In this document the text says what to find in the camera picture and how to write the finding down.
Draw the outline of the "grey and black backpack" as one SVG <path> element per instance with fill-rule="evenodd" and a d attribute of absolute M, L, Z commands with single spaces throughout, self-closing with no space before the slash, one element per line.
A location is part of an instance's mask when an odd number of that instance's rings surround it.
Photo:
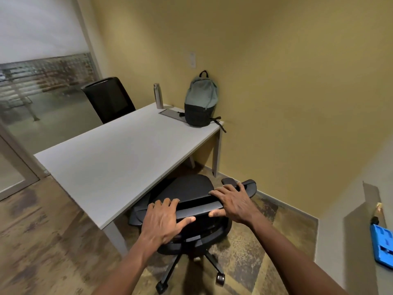
<path fill-rule="evenodd" d="M 184 113 L 180 115 L 192 127 L 206 127 L 214 122 L 226 133 L 227 131 L 219 122 L 221 117 L 213 117 L 217 102 L 218 87 L 209 77 L 208 72 L 203 70 L 191 81 L 185 96 Z"/>

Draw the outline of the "blue plastic case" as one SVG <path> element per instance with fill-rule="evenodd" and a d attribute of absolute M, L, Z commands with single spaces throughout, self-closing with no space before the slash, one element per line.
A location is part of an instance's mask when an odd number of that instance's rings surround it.
<path fill-rule="evenodd" d="M 393 233 L 376 224 L 370 225 L 370 232 L 376 263 L 393 271 Z"/>

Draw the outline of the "black swivel office chair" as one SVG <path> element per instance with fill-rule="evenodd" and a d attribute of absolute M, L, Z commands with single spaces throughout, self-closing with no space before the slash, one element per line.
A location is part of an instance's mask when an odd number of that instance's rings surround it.
<path fill-rule="evenodd" d="M 141 227 L 150 203 L 163 202 L 165 198 L 179 199 L 176 207 L 176 221 L 194 216 L 196 221 L 186 226 L 171 241 L 160 246 L 159 254 L 175 256 L 168 266 L 162 279 L 157 283 L 156 290 L 162 295 L 168 288 L 168 281 L 182 255 L 190 259 L 205 257 L 217 270 L 216 283 L 224 285 L 225 274 L 218 259 L 209 252 L 209 248 L 222 241 L 230 232 L 232 220 L 227 217 L 211 218 L 208 214 L 215 209 L 223 208 L 219 199 L 209 192 L 214 189 L 210 179 L 202 174 L 185 175 L 176 178 L 165 178 L 152 188 L 131 209 L 128 224 Z"/>

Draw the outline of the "frosted glass partition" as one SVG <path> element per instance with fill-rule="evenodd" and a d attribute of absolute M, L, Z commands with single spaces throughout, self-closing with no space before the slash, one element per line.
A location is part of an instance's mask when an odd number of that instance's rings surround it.
<path fill-rule="evenodd" d="M 82 86 L 99 79 L 77 0 L 0 0 L 0 201 L 38 180 L 30 155 L 102 125 Z"/>

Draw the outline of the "person's right hand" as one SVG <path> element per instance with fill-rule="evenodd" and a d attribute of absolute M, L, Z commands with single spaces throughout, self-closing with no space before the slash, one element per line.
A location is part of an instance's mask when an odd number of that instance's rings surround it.
<path fill-rule="evenodd" d="M 214 190 L 209 194 L 219 199 L 222 204 L 221 209 L 225 209 L 226 217 L 237 223 L 250 226 L 252 222 L 261 215 L 257 206 L 249 198 L 247 193 L 240 193 L 237 189 L 230 184 L 224 185 L 226 188 L 231 189 L 228 195 L 214 195 Z"/>

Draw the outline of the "black mesh-back chair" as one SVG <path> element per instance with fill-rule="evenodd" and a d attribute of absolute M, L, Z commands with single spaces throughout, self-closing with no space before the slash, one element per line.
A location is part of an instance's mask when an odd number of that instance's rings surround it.
<path fill-rule="evenodd" d="M 118 77 L 108 77 L 81 87 L 103 124 L 136 110 Z"/>

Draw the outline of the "person's left hand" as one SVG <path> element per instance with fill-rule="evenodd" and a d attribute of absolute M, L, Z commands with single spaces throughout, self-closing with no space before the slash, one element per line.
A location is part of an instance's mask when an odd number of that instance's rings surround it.
<path fill-rule="evenodd" d="M 161 213 L 162 202 L 157 200 L 148 205 L 141 227 L 141 237 L 155 249 L 171 241 L 181 230 L 176 230 L 176 208 L 179 199 L 171 200 L 172 213 Z"/>

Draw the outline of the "steel water bottle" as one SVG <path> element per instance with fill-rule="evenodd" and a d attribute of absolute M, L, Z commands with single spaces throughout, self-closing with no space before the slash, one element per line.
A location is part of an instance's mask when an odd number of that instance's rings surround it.
<path fill-rule="evenodd" d="M 159 83 L 154 84 L 154 95 L 157 109 L 164 109 L 161 87 Z"/>

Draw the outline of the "small black and tan tool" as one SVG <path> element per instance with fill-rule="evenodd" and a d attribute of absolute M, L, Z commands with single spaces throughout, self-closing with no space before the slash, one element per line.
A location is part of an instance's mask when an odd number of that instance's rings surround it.
<path fill-rule="evenodd" d="M 375 209 L 373 211 L 370 223 L 372 225 L 379 225 L 379 226 L 382 226 L 382 227 L 384 227 L 386 225 L 384 212 L 383 212 L 383 207 L 382 207 L 382 203 L 381 202 L 378 202 L 376 204 L 376 207 L 375 207 Z"/>

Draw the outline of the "person's left forearm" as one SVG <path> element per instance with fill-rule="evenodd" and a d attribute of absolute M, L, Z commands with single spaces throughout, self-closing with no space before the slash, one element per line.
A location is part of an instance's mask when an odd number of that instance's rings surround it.
<path fill-rule="evenodd" d="M 142 234 L 129 253 L 91 295 L 132 295 L 160 239 Z"/>

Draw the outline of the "person's right forearm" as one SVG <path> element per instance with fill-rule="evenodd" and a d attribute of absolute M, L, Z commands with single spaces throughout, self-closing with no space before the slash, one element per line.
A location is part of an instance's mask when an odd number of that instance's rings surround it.
<path fill-rule="evenodd" d="M 276 267 L 289 295 L 349 295 L 262 213 L 256 211 L 246 216 L 245 223 Z"/>

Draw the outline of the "white rectangular desk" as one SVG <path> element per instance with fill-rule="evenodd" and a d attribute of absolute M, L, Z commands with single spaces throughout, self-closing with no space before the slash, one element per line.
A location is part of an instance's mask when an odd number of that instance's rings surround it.
<path fill-rule="evenodd" d="M 124 257 L 129 250 L 114 220 L 211 137 L 216 177 L 220 126 L 191 127 L 152 103 L 34 157 Z"/>

